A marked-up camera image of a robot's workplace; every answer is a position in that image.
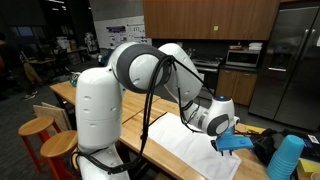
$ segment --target bar stool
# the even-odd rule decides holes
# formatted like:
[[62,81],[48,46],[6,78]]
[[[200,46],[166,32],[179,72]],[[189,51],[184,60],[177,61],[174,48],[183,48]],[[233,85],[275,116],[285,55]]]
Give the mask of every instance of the bar stool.
[[33,119],[25,123],[24,125],[22,125],[18,130],[18,134],[21,136],[24,144],[26,145],[27,150],[30,156],[32,157],[32,160],[39,172],[42,171],[40,164],[45,162],[46,160],[37,158],[30,144],[28,136],[37,134],[40,140],[42,141],[42,143],[44,143],[50,138],[46,129],[51,125],[53,125],[53,127],[58,133],[61,132],[58,125],[55,123],[54,118],[51,116],[39,117],[39,118]]
[[49,165],[56,179],[75,179],[65,168],[61,157],[74,150],[77,143],[77,131],[69,130],[54,135],[42,145],[40,154],[48,158]]

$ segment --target poster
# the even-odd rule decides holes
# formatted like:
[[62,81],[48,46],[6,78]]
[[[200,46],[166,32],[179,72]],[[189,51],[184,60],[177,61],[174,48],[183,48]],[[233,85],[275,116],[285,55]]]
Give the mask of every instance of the poster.
[[145,37],[144,17],[135,16],[94,22],[100,48],[116,48],[125,42],[151,45]]

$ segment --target microwave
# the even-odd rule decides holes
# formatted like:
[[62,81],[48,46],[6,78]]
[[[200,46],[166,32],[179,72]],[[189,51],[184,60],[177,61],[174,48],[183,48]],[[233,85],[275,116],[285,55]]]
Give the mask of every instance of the microwave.
[[258,50],[229,50],[227,65],[257,67],[260,51]]

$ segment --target blue plastic cup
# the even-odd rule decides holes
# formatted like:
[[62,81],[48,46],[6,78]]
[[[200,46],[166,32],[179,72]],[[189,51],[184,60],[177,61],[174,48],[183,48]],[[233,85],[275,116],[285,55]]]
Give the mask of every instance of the blue plastic cup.
[[275,154],[281,161],[295,164],[298,162],[303,147],[304,142],[301,138],[288,135],[283,139]]
[[288,135],[273,154],[267,168],[270,179],[289,179],[296,168],[304,142],[297,136]]
[[272,170],[267,169],[267,175],[269,176],[270,180],[288,180],[290,178],[289,175],[277,174]]
[[298,164],[298,160],[297,160],[297,162],[295,162],[295,163],[285,162],[285,161],[281,160],[281,158],[279,158],[277,154],[274,154],[274,155],[272,156],[272,161],[273,161],[274,163],[277,163],[277,164],[279,164],[279,165],[281,165],[281,166],[286,166],[286,167],[288,167],[288,168],[296,167],[297,164]]

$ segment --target stainless steel refrigerator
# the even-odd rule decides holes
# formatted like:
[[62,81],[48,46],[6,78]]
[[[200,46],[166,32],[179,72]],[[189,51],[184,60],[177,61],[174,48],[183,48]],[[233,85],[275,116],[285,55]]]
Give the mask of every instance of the stainless steel refrigerator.
[[250,113],[304,129],[319,128],[319,6],[280,7]]

